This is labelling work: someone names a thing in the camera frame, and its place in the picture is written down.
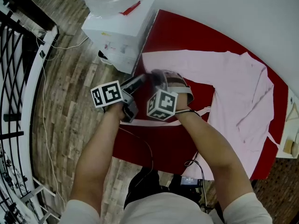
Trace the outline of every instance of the person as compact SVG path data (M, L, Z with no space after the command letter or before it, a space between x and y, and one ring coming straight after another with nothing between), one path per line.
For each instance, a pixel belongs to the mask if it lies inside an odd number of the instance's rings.
M190 109L187 95L179 94L176 110ZM193 112L176 114L188 131L199 154L208 163L215 180L216 195L227 224L270 224L272 219L256 198L247 174L228 141ZM84 148L75 171L70 201L60 224L100 223L101 200L122 104L112 105ZM188 197L156 185L158 174L143 168L130 183L121 224L213 224L212 218Z

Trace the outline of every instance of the white cable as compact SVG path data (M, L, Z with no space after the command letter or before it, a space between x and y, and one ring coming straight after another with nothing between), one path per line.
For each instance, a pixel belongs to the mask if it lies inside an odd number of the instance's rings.
M52 172L56 181L56 189L57 189L57 193L59 194L59 196L61 197L63 203L64 203L64 209L65 209L65 201L63 199L63 197L61 196L60 192L58 191L58 181L55 175L55 171L54 171L54 165L53 165L53 160L51 158L51 154L49 151L49 143L48 143L48 133L47 133L47 129L46 129L46 124L45 124L45 87L46 87L46 72L45 72L45 68L43 67L43 62L42 62L42 68L43 68L43 75L45 76L45 81L43 83L43 127L45 129L45 133L46 133L46 145L47 145L47 151L50 157L50 161L51 161L51 166L52 166Z
M35 35L34 31L38 31L38 32L44 32L44 34L46 34L47 32L46 31L43 31L43 30L37 30L37 29L31 29L28 25L26 25L26 23L21 19L21 18L18 18L24 26L28 27L28 29L33 33L34 36L36 36L37 39L39 39L40 41L44 42L41 38L39 38L37 35ZM70 49L70 48L74 48L74 47L79 47L81 46L86 40L88 39L88 37L86 37L79 45L76 45L76 46L71 46L71 47L67 47L67 48L64 48L64 47L55 47L52 45L52 43L50 44L51 47L53 48L56 48L56 49L63 49L63 50L67 50L67 49Z
M63 48L63 47L54 47L54 46L52 46L53 48L56 48L56 49L63 49L63 50L67 50L67 49L70 49L70 48L74 48L74 47L78 47L78 46L81 46L82 45L82 43L83 42L85 42L86 40L88 39L88 37L87 38L85 38L79 45L76 45L76 46L72 46L72 47L67 47L67 48Z
M189 110L179 110L179 111L176 111L176 114L185 113L185 112L190 112L190 109Z

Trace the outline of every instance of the red tabletop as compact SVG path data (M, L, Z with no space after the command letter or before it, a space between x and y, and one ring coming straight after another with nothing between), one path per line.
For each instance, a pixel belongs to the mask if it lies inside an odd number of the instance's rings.
M236 54L248 52L254 59L261 61L246 48L216 30L188 18L160 10L143 52L166 50L202 50ZM274 83L274 120L270 123L269 132L277 143L280 142L287 107L288 87L283 80L267 66L268 77ZM144 73L142 59L139 60L135 74ZM195 100L190 107L200 110L210 106L214 88L187 80ZM148 119L146 102L152 95L150 82L141 87L135 94L139 108L137 119ZM139 136L151 146L154 169L164 172L182 174L184 163L196 152L195 145L182 126L172 127L139 127L121 126ZM141 166L151 166L150 152L146 144L131 134L119 130L115 140L113 156ZM277 153L276 146L267 138L260 159L251 179L264 179L268 176Z

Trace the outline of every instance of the black cable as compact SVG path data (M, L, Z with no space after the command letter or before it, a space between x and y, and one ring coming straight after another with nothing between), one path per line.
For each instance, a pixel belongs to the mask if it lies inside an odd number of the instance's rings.
M182 111L177 111L176 114L179 114L179 113L186 113L186 112L193 112L195 114L197 114L200 118L201 116L195 111L195 110L182 110ZM201 165L198 163L198 161L196 160L197 156L198 156L199 152L197 151L196 154L195 154L195 157L191 160L188 160L184 163L185 167L189 167L191 166L192 164L196 163L200 170L201 170L201 176L202 176L202 189L203 189L203 193L204 193L204 199L205 199L205 204L204 205L201 205L202 207L205 208L206 210L206 213L207 213L207 209L209 209L206 205L206 191L205 191L205 175L204 175L204 171L201 167Z
M32 203L31 200L29 200L29 204L30 204L30 206L32 207L33 212L34 212L34 214L35 214L37 220L40 221L39 216L38 216L38 214L37 214L37 212L36 212L36 209L35 209L35 207L34 207L34 205L33 205L33 203Z

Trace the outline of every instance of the parquet floor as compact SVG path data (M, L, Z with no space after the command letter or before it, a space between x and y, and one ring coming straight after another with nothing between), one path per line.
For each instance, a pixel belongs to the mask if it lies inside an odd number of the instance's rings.
M59 26L61 35L56 46L74 46L86 38L81 26L89 10L82 0L34 1ZM53 49L49 58L52 60L46 65L44 120L58 190L66 201L82 148L102 117L102 113L94 108L89 98L90 89L109 81L125 79L125 75L112 66L102 64L97 57L97 52L88 39L76 48ZM38 180L51 190L56 190L43 127L43 81L44 79L40 83L34 114L33 171ZM296 160L279 160L274 165L269 178L256 184L257 196L275 218L274 223L289 223L299 210L299 175L295 166L298 166ZM140 166L113 158L106 179L101 223L119 222L129 182L140 169ZM159 175L162 185L170 183L171 174L159 172ZM288 175L292 176L290 184L287 182L290 181ZM206 183L206 192L208 204L213 206L216 195L212 182ZM63 211L63 203L58 195L55 199L47 198L46 204L57 213Z

